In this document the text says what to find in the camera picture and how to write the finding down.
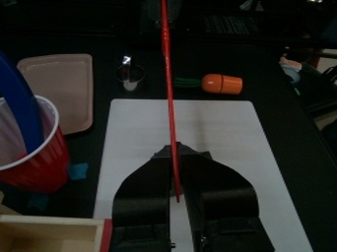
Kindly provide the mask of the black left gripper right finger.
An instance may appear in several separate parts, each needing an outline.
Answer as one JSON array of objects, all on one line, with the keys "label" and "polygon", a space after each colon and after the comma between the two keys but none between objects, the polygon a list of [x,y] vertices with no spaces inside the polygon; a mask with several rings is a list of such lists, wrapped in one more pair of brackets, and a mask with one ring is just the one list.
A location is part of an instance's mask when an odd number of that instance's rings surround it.
[{"label": "black left gripper right finger", "polygon": [[204,153],[177,151],[195,252],[274,252],[248,180]]}]

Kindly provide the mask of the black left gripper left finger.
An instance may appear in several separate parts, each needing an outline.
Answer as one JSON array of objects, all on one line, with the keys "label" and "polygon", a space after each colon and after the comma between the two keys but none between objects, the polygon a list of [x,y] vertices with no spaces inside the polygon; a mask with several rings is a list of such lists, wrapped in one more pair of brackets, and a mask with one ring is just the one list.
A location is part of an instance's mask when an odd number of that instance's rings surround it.
[{"label": "black left gripper left finger", "polygon": [[171,177],[164,146],[126,176],[114,194],[109,252],[171,252]]}]

